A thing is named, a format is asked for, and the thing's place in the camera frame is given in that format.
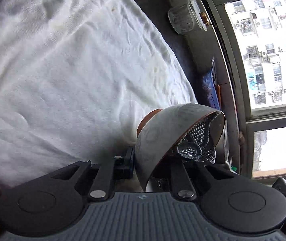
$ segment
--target glass pane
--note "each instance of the glass pane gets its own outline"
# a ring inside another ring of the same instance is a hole
[[[253,177],[286,174],[286,128],[254,133]]]
[[[286,0],[225,4],[247,75],[252,111],[286,106]]]

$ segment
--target white towel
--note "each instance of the white towel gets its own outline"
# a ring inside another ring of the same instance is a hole
[[[133,0],[0,0],[0,189],[135,144],[142,118],[196,102]]]

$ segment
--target metal screw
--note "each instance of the metal screw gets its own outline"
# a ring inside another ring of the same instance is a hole
[[[181,190],[178,192],[178,195],[181,198],[191,198],[194,196],[194,193],[190,190]]]
[[[89,194],[92,198],[103,198],[106,193],[103,190],[94,190]]]

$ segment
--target apartment building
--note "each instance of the apartment building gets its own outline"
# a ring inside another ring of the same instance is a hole
[[[286,105],[286,0],[226,4],[234,27],[252,108]]]

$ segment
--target ribbed gray surface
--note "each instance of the ribbed gray surface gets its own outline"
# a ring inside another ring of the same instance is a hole
[[[71,228],[49,237],[19,237],[6,232],[0,241],[286,241],[281,233],[240,237],[211,225],[197,207],[170,193],[115,193],[106,202],[91,204]]]

